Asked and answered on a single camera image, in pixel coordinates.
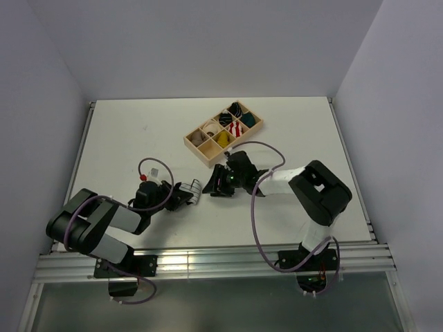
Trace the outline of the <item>white black striped sock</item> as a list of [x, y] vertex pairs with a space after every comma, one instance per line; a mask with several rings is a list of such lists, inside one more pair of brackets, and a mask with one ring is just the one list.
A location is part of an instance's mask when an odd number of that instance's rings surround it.
[[192, 195], [191, 198], [186, 201], [187, 205], [198, 204], [202, 193], [202, 186], [199, 180], [194, 178], [190, 183], [182, 182], [179, 189]]

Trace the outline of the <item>yellow sock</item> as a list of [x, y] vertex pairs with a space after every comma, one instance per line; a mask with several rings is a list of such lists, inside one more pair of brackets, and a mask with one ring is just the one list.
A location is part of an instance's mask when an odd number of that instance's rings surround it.
[[215, 141], [222, 149], [224, 149], [230, 144], [230, 134], [227, 131], [221, 131]]

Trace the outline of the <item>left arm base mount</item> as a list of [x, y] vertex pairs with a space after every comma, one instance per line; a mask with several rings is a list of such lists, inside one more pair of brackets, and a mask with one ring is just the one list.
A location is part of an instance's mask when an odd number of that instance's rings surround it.
[[[122, 304], [141, 304], [157, 293], [156, 284], [150, 280], [156, 276], [157, 261], [157, 255], [135, 255], [120, 264], [97, 259], [93, 277], [108, 280], [108, 294], [112, 300]], [[146, 299], [130, 300], [141, 286], [148, 286], [152, 293]]]

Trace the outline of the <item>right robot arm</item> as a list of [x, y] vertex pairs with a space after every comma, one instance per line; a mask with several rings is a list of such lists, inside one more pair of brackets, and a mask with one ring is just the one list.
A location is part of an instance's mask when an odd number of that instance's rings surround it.
[[336, 218], [352, 200], [348, 186], [322, 162], [313, 160], [304, 167], [270, 171], [258, 169], [245, 151], [229, 154], [225, 165], [216, 164], [204, 194], [232, 197], [242, 188], [258, 197], [294, 194], [311, 219], [302, 240], [300, 263], [313, 270], [323, 262], [323, 241], [331, 236]]

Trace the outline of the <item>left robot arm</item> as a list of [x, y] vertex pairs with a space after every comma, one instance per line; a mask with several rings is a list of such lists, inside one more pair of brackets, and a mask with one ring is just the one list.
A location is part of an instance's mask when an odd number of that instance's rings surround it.
[[49, 220], [46, 235], [72, 251], [109, 262], [117, 275], [127, 276], [140, 268], [140, 261], [129, 244], [107, 235], [107, 228], [140, 235], [157, 212], [174, 212], [196, 204], [200, 196], [201, 184], [197, 180], [175, 185], [143, 181], [129, 206], [123, 207], [84, 188]]

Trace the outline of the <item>wooden compartment tray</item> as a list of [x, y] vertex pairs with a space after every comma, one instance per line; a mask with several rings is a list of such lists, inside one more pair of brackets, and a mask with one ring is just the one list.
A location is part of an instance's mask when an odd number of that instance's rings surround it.
[[263, 124], [262, 117], [236, 100], [184, 136], [183, 142], [206, 167], [211, 168], [230, 148], [255, 135]]

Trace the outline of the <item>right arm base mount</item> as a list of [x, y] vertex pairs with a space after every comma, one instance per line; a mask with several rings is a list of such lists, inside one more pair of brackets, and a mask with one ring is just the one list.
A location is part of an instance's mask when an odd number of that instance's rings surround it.
[[[304, 248], [297, 250], [280, 250], [278, 259], [274, 266], [282, 269], [290, 269], [298, 265], [309, 252]], [[297, 276], [298, 286], [303, 292], [321, 292], [327, 288], [327, 273], [337, 272], [339, 269], [339, 258], [335, 249], [326, 248], [317, 255], [313, 255], [297, 273], [310, 273], [310, 275]]]

